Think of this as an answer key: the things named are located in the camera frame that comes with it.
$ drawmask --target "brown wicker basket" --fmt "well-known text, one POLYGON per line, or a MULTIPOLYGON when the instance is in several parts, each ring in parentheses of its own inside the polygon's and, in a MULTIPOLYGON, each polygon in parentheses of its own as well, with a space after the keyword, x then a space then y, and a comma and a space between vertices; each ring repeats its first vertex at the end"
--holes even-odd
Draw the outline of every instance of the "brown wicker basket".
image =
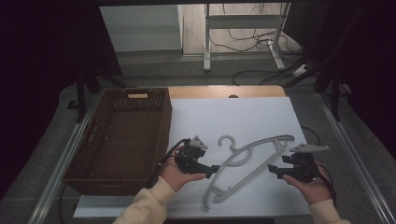
POLYGON ((63 182, 84 195, 135 195, 169 142, 169 91, 104 90, 63 182))

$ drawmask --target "cream sleeve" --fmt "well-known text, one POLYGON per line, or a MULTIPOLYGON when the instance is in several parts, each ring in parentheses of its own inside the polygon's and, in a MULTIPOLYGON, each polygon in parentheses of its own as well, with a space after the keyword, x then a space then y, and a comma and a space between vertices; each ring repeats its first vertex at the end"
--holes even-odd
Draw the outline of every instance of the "cream sleeve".
POLYGON ((308 208, 315 224, 350 224, 348 220, 340 218, 332 200, 314 203, 309 205, 308 208))
POLYGON ((175 191, 163 180, 158 182, 152 189, 141 189, 134 202, 128 206, 114 224, 155 224, 163 223, 166 219, 166 205, 175 195, 175 191))

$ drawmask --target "hand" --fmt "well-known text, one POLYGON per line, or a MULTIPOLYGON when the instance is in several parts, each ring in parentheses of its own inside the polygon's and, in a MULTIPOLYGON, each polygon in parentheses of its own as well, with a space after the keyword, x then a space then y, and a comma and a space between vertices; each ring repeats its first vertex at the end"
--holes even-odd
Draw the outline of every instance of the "hand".
POLYGON ((169 157, 168 161, 163 165, 163 172, 161 173, 161 177, 169 184, 169 186, 171 186, 175 192, 180 190, 185 184, 191 181, 201 180, 206 177, 206 174, 186 175, 177 168, 175 156, 177 151, 181 150, 182 148, 183 147, 177 147, 175 149, 175 151, 172 153, 172 156, 169 157))
MULTIPOLYGON (((329 177, 327 177, 325 170, 322 167, 318 166, 318 169, 319 169, 320 173, 324 177, 326 177, 326 179, 329 179, 329 177)), ((329 200, 332 198, 326 185, 318 177, 310 183, 300 182, 297 179, 295 179, 289 175, 283 175, 283 179, 288 184, 297 188, 304 195, 305 200, 309 204, 320 203, 320 202, 323 202, 323 201, 326 201, 326 200, 329 200)))

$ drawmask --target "gray carpet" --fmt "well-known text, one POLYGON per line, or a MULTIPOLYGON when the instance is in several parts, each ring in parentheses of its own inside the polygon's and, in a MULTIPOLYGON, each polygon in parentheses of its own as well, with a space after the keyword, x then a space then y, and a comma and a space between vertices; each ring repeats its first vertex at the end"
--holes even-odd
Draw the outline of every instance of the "gray carpet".
MULTIPOLYGON (((203 71, 201 58, 162 57, 161 60, 138 58, 120 58, 123 77, 120 80, 131 86, 190 86, 190 85, 233 85, 233 74, 243 70, 270 70, 275 66, 269 55, 260 56, 224 56, 213 57, 212 70, 203 71)), ((273 73, 246 73, 239 75, 235 81, 240 85, 258 85, 273 73)), ((99 78, 102 87, 116 87, 113 83, 99 78)), ((341 217, 352 223, 383 223, 377 214, 366 189, 357 177, 345 150, 340 144, 332 126, 320 106, 318 97, 312 90, 314 77, 285 89, 291 99, 295 113, 302 126, 315 131, 320 142, 329 146, 331 152, 316 153, 316 159, 326 166, 334 179, 337 191, 338 211, 341 217)), ((266 82, 275 84, 279 78, 266 82)), ((0 202, 1 223, 27 223, 46 186, 50 174, 59 160, 71 133, 76 127, 78 112, 67 110, 69 101, 76 100, 74 85, 65 88, 59 100, 59 107, 46 133, 37 145, 31 159, 26 163, 17 180, 0 202)), ((347 104, 347 98, 340 99, 341 123, 349 139, 359 152, 359 156, 370 175, 388 201, 389 208, 396 208, 396 162, 381 145, 378 139, 355 115, 347 104)), ((304 134, 309 144, 316 144, 318 139, 308 130, 304 134)), ((58 217, 58 192, 47 215, 45 223, 60 223, 58 217)), ((65 223, 111 223, 114 218, 75 219, 73 209, 79 194, 67 187, 62 200, 65 223)), ((310 217, 276 217, 276 224, 312 223, 310 217)), ((260 221, 241 223, 262 223, 260 221)))

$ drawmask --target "metal rail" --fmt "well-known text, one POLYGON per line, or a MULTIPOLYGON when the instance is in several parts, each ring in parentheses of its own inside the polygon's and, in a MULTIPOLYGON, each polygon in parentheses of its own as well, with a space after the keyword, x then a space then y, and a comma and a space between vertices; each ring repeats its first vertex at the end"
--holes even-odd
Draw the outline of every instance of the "metal rail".
MULTIPOLYGON (((87 105, 89 105, 88 111, 92 111, 93 107, 96 105, 94 103, 97 103, 97 98, 94 99, 89 99, 87 105)), ((64 174, 64 171, 73 158, 73 155, 76 151, 78 142, 82 136, 82 133, 84 132, 85 127, 88 124, 88 121, 90 120, 90 117, 92 116, 92 113, 87 113, 84 119, 78 123, 73 130, 73 133, 69 139, 69 141, 66 144, 66 147, 64 149, 64 153, 62 153, 60 159, 58 160, 50 178, 49 181, 47 182, 46 187, 44 188, 36 206, 35 209, 29 219, 29 224, 39 224, 39 223, 44 223, 47 214, 50 210, 50 207, 52 205, 52 202, 56 196, 56 193, 59 190, 59 187, 61 186, 61 178, 62 175, 64 174)))
POLYGON ((334 129, 334 132, 338 140, 340 141, 342 147, 344 148, 346 154, 348 155, 352 167, 355 169, 355 172, 359 180, 361 181, 361 184, 366 190, 369 199, 371 200, 382 222, 387 224, 396 223, 395 217, 390 211, 386 199, 382 195, 378 185, 374 182, 369 171, 365 167, 357 150, 355 149, 349 137, 347 136, 347 133, 343 128, 343 125, 340 122, 338 122, 335 119, 335 117, 332 115, 332 111, 330 110, 330 104, 326 99, 325 93, 317 93, 317 97, 330 124, 332 125, 332 128, 334 129))

